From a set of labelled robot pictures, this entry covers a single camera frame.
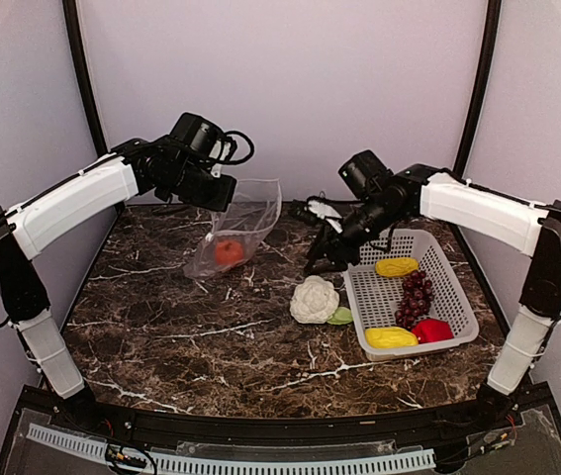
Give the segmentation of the white plastic basket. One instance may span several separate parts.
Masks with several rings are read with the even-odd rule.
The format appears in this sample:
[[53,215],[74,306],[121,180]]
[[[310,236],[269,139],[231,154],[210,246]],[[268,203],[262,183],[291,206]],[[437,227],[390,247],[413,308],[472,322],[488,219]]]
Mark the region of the white plastic basket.
[[385,361],[458,347],[479,324],[451,264],[429,232],[381,233],[343,273],[366,357]]

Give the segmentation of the red bell pepper toy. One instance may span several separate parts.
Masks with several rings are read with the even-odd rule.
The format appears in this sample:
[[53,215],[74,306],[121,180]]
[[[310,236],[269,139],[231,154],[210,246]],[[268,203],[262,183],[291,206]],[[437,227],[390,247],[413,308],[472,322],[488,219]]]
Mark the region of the red bell pepper toy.
[[425,319],[420,321],[412,329],[419,344],[433,343],[450,340],[454,338],[450,325],[447,322],[436,319]]

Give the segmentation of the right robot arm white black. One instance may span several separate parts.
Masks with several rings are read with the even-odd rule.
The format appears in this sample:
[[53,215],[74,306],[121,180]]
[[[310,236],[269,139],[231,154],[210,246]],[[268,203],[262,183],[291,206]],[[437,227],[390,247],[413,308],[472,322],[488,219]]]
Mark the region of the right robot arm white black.
[[320,196],[300,205],[323,225],[307,255],[309,274],[346,270],[358,263],[361,246],[417,217],[463,227],[529,257],[514,323],[481,387],[486,393],[468,409],[475,428],[491,428],[507,411],[504,397],[543,354],[561,320],[561,201],[546,205],[511,197],[425,164],[393,173],[383,164],[363,171],[347,162],[339,173],[360,207],[342,216],[332,200]]

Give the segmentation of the clear zip top bag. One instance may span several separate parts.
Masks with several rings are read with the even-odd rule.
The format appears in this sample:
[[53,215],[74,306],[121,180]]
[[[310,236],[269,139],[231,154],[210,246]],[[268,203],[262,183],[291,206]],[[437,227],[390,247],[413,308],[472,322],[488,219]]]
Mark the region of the clear zip top bag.
[[[279,179],[239,180],[228,208],[211,213],[211,229],[200,240],[192,259],[184,265],[184,275],[190,279],[207,279],[247,263],[275,227],[281,210]],[[242,244],[242,263],[235,266],[216,263],[215,247],[223,239],[235,239]]]

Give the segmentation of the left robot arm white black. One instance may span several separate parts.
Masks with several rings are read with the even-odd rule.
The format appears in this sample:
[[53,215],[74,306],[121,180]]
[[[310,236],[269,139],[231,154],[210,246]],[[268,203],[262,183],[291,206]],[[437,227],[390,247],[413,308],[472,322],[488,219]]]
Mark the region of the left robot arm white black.
[[229,135],[133,139],[32,198],[0,206],[0,329],[11,328],[25,356],[82,431],[103,422],[102,408],[68,348],[41,262],[57,243],[96,216],[153,192],[198,207],[226,207],[235,185],[224,169],[237,146]]

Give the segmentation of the white cauliflower toy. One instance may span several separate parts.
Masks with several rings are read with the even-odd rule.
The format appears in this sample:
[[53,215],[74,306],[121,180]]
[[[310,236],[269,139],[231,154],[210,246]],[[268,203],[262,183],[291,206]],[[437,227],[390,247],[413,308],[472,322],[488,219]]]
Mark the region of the white cauliflower toy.
[[309,276],[296,286],[289,310],[291,316],[303,325],[352,323],[351,311],[339,303],[339,293],[331,282],[320,276]]

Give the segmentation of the orange pumpkin toy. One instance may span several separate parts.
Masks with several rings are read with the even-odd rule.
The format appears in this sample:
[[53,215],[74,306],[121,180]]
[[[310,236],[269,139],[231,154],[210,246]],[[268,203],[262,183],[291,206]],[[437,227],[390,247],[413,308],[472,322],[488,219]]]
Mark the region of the orange pumpkin toy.
[[215,247],[215,261],[221,266],[235,266],[244,261],[242,244],[235,239],[220,240]]

